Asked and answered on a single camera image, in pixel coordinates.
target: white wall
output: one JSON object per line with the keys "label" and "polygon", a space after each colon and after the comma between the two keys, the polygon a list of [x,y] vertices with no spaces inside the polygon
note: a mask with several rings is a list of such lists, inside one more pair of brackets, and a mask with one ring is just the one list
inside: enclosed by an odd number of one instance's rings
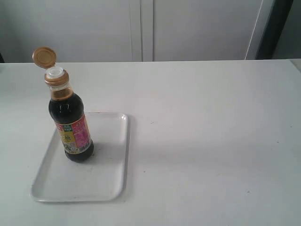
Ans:
{"label": "white wall", "polygon": [[274,59],[301,58],[301,1],[293,1],[274,52]]}
{"label": "white wall", "polygon": [[0,0],[0,13],[5,62],[32,62],[44,45],[58,62],[141,60],[139,0]]}
{"label": "white wall", "polygon": [[262,3],[262,0],[154,1],[155,61],[244,59]]}

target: bottle base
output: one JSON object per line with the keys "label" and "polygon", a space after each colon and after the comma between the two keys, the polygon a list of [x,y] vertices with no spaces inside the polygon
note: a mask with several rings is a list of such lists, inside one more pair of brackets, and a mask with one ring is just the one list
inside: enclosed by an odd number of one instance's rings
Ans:
{"label": "bottle base", "polygon": [[91,140],[90,147],[87,150],[85,150],[84,152],[79,153],[79,154],[70,154],[65,151],[65,155],[71,161],[83,162],[84,160],[88,159],[93,154],[93,151],[94,151],[94,144],[93,144],[93,141]]}

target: soy sauce bottle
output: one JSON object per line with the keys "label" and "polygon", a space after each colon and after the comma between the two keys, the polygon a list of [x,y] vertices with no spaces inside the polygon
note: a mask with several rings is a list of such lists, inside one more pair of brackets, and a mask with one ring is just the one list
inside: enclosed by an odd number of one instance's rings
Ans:
{"label": "soy sauce bottle", "polygon": [[69,75],[55,66],[56,54],[48,47],[36,49],[32,55],[39,67],[45,68],[45,83],[49,86],[51,99],[49,113],[55,121],[66,156],[75,162],[89,158],[94,149],[84,114],[84,105],[69,85]]}

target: dark liquid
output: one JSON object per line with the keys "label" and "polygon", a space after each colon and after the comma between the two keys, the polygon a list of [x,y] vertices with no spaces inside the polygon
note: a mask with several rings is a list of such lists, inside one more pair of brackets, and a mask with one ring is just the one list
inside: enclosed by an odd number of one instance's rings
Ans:
{"label": "dark liquid", "polygon": [[[84,105],[80,97],[75,93],[71,97],[55,101],[50,100],[49,102],[49,113],[53,120],[59,124],[71,124],[83,115]],[[94,150],[93,141],[91,142],[90,147],[82,153],[79,154],[70,154],[65,151],[66,156],[75,162],[81,162],[89,158]]]}

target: tray rim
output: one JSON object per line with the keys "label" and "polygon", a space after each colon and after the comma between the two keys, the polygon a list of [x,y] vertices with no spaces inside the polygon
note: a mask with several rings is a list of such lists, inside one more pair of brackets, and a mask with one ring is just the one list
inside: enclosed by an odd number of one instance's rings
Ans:
{"label": "tray rim", "polygon": [[123,188],[124,188],[124,186],[125,186],[125,177],[126,177],[126,173],[127,173],[127,169],[126,169],[126,168],[127,168],[127,156],[128,156],[127,152],[128,152],[128,147],[129,147],[129,144],[128,144],[128,142],[129,142],[129,137],[128,137],[128,124],[129,124],[129,122],[128,122],[128,115],[125,114],[125,113],[122,113],[122,112],[84,112],[84,113],[85,113],[86,115],[87,115],[87,114],[92,114],[92,113],[99,113],[99,114],[118,114],[118,115],[122,115],[122,116],[125,117],[123,120],[126,121],[126,130],[125,130],[125,135],[126,135],[126,156],[125,156],[125,161],[124,161],[124,166],[123,166],[123,177],[122,177],[122,181],[121,181],[122,186],[120,187],[120,189],[116,192],[116,194],[115,194],[113,197],[111,197],[111,198],[109,198],[109,199],[103,199],[103,200],[90,200],[90,199],[80,199],[80,198],[78,198],[78,199],[76,199],[76,200],[56,200],[56,199],[51,199],[51,200],[50,200],[50,199],[44,199],[44,198],[40,198],[40,197],[35,196],[35,195],[34,195],[34,192],[33,192],[33,187],[34,187],[34,185],[35,185],[36,182],[37,182],[39,172],[40,172],[40,170],[42,169],[43,163],[44,163],[44,161],[45,161],[45,159],[46,159],[46,154],[47,154],[47,152],[48,152],[48,150],[49,150],[50,143],[52,142],[53,137],[54,137],[55,133],[57,132],[57,131],[56,131],[56,127],[54,126],[54,132],[53,132],[53,134],[52,134],[52,136],[51,136],[50,141],[48,142],[48,146],[47,146],[47,148],[46,148],[46,151],[45,151],[45,153],[44,153],[44,156],[43,156],[43,158],[42,158],[42,161],[41,161],[41,163],[40,163],[40,166],[39,166],[39,168],[38,168],[38,171],[37,171],[37,173],[36,173],[36,176],[35,176],[35,178],[34,178],[34,180],[33,180],[33,182],[32,182],[32,185],[31,185],[31,188],[30,188],[30,191],[29,191],[29,196],[30,196],[34,201],[36,201],[36,202],[52,202],[52,203],[56,203],[56,202],[57,202],[57,203],[62,203],[62,202],[108,202],[108,201],[112,201],[112,200],[116,199],[117,197],[119,197],[120,194],[121,194],[121,192],[123,191]]}

